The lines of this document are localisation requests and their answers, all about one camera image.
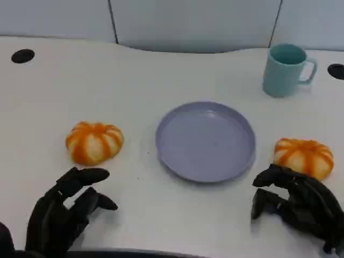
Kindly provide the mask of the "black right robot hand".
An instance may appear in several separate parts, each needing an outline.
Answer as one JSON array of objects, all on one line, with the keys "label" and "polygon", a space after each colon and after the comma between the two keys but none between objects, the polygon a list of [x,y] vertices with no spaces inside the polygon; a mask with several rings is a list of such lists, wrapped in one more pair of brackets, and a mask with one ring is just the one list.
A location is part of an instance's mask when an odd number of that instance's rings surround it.
[{"label": "black right robot hand", "polygon": [[343,250],[343,209],[319,180],[290,168],[271,164],[252,185],[251,219],[264,212],[280,216],[292,228],[324,241],[326,254]]}]

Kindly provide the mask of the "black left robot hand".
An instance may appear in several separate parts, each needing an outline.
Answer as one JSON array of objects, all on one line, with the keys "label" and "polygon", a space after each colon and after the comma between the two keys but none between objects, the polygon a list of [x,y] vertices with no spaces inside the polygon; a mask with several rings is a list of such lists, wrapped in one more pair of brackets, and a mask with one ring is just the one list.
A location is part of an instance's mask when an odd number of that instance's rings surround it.
[{"label": "black left robot hand", "polygon": [[117,204],[92,185],[107,179],[103,168],[71,168],[36,203],[30,216],[25,251],[44,257],[63,257],[100,208],[117,210]]}]

